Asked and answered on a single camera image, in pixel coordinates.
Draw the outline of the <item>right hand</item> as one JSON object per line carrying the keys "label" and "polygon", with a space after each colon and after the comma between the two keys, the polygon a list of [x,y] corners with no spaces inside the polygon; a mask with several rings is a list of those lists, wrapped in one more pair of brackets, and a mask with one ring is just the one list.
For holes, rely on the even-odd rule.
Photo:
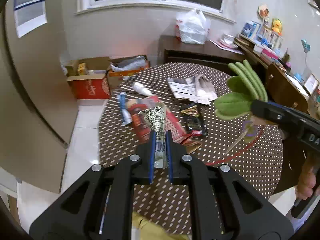
{"label": "right hand", "polygon": [[306,200],[313,194],[319,196],[319,186],[314,189],[317,183],[314,169],[319,165],[319,160],[314,155],[308,155],[302,166],[302,172],[297,184],[297,197]]}

